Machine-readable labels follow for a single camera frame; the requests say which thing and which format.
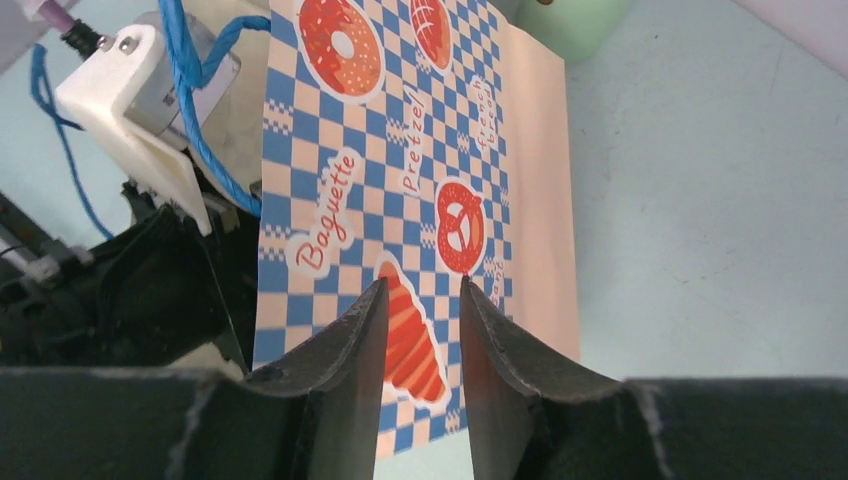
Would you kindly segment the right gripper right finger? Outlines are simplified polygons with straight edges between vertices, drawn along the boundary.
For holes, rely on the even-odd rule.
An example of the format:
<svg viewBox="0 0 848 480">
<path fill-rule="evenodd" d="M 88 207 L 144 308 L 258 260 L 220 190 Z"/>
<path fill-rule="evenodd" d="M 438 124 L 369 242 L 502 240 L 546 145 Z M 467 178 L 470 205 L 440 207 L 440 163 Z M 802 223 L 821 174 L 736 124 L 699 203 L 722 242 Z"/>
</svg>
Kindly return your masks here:
<svg viewBox="0 0 848 480">
<path fill-rule="evenodd" d="M 843 378 L 617 381 L 505 316 L 469 278 L 460 342 L 478 479 L 843 479 Z"/>
</svg>

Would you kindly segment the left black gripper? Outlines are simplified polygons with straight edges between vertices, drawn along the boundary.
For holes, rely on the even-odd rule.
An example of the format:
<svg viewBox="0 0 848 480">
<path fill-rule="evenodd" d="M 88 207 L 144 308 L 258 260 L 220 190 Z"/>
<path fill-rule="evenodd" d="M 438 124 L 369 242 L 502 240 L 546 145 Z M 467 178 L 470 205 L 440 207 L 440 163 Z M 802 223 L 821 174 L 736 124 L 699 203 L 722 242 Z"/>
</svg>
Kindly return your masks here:
<svg viewBox="0 0 848 480">
<path fill-rule="evenodd" d="M 2 365 L 164 366 L 209 344 L 248 367 L 258 219 L 208 191 L 205 235 L 133 185 L 123 196 L 133 225 L 92 248 L 49 238 L 2 202 Z"/>
</svg>

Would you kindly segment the blue checkered paper bag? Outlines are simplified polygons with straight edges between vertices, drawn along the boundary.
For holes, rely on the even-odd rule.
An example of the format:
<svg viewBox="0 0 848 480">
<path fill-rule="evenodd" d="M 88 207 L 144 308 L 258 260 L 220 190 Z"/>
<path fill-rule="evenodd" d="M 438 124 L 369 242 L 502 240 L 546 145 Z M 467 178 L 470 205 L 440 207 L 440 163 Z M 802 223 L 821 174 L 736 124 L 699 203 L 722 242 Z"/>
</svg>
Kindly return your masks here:
<svg viewBox="0 0 848 480">
<path fill-rule="evenodd" d="M 521 255 L 521 213 L 541 182 L 521 121 L 549 120 L 542 146 L 568 149 L 564 66 L 507 64 L 510 25 L 494 1 L 161 1 L 189 140 L 241 211 L 259 221 L 252 368 L 293 350 L 388 282 L 389 333 L 376 455 L 467 426 L 460 284 L 498 307 L 528 306 L 518 277 L 572 280 L 571 252 Z M 258 71 L 259 180 L 242 188 L 204 140 L 192 93 L 241 48 Z"/>
</svg>

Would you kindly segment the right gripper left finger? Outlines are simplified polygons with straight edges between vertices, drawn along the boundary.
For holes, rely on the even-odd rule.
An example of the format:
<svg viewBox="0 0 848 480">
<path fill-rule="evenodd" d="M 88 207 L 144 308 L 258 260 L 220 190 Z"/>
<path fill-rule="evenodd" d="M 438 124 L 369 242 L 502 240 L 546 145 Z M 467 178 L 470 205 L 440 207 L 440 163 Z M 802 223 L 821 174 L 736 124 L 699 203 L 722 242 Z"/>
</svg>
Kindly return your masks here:
<svg viewBox="0 0 848 480">
<path fill-rule="evenodd" d="M 369 479 L 389 288 L 234 380 L 181 368 L 5 368 L 5 479 Z"/>
</svg>

